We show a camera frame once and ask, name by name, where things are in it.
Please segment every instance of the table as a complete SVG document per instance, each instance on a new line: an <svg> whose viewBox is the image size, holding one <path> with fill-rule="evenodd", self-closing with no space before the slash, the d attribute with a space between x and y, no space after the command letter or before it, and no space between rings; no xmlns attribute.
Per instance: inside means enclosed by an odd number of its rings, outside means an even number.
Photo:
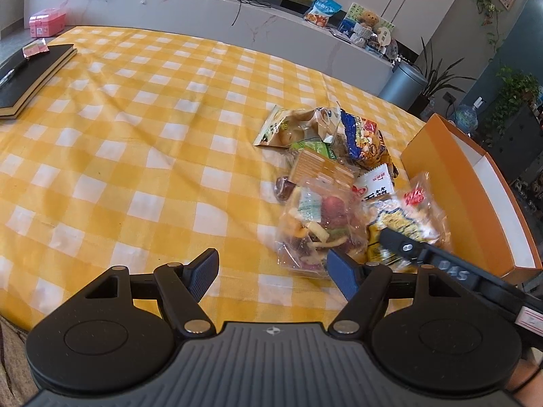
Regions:
<svg viewBox="0 0 543 407"><path fill-rule="evenodd" d="M17 120L0 123L0 310L25 328L112 265L152 272L207 247L221 257L202 300L220 328L329 323L330 280L276 264L284 158L252 146L270 109L330 105L382 127L400 152L422 122L315 70L221 42L77 27L78 54ZM152 302L136 302L157 311Z"/></svg>

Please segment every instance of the green plant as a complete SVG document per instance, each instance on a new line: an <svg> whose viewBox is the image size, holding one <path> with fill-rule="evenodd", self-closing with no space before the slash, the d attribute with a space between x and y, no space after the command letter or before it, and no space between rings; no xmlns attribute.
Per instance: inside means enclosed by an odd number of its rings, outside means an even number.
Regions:
<svg viewBox="0 0 543 407"><path fill-rule="evenodd" d="M477 5L479 14L484 14L484 20L481 23L482 26L488 26L493 24L493 20L496 20L496 32L487 32L487 42L492 46L494 55L500 48L500 14L503 9L498 9L492 0L474 0Z"/></svg>
<svg viewBox="0 0 543 407"><path fill-rule="evenodd" d="M432 47L432 42L428 41L428 48L430 49L430 54L428 54L428 50L426 48L426 45L424 44L424 40L422 38L420 39L423 42L423 53L424 53L424 61L425 61L424 77L428 81L428 84L423 90L422 95L430 99L433 95L436 94L436 92L443 89L452 89L458 92L465 93L465 91L462 90L461 88L450 84L450 82L453 80L475 81L475 78L471 78L469 76L457 76L454 73L451 73L452 68L460 64L464 59L463 58L458 59L458 61L455 61L454 63L452 63L449 67L447 67L443 71L443 73L440 74L439 71L441 70L443 59L440 59L437 67L434 68L434 50Z"/></svg>
<svg viewBox="0 0 543 407"><path fill-rule="evenodd" d="M492 136L497 131L499 136L505 131L507 120L519 111L525 103L531 103L539 93L539 82L532 74L502 66L496 74L503 86L496 97L492 112L487 120L487 144L492 143Z"/></svg>

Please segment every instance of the orange cardboard box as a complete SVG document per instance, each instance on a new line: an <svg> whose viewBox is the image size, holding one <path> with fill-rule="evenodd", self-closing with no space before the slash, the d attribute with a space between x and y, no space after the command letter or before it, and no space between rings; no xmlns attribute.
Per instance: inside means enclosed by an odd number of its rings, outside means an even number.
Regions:
<svg viewBox="0 0 543 407"><path fill-rule="evenodd" d="M432 194L447 214L455 255L512 284L541 271L515 197L490 155L468 136L435 114L401 160L409 178L430 173Z"/></svg>

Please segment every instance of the trash can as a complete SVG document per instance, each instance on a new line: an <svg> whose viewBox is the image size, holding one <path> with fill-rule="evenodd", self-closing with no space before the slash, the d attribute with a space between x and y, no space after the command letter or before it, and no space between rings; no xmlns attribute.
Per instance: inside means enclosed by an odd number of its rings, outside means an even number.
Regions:
<svg viewBox="0 0 543 407"><path fill-rule="evenodd" d="M391 104L397 105L403 110L411 107L428 81L424 75L407 62L402 61L394 66L392 76L387 85L379 93L379 97Z"/></svg>

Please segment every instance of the black notebook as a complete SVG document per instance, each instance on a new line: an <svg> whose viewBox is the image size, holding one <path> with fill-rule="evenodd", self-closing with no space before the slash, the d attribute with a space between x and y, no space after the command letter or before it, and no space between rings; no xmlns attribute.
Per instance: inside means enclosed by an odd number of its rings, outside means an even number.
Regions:
<svg viewBox="0 0 543 407"><path fill-rule="evenodd" d="M17 116L37 91L68 59L75 55L73 44L49 46L49 51L32 56L26 65L0 87L0 117ZM0 80L26 58L18 50L0 66Z"/></svg>

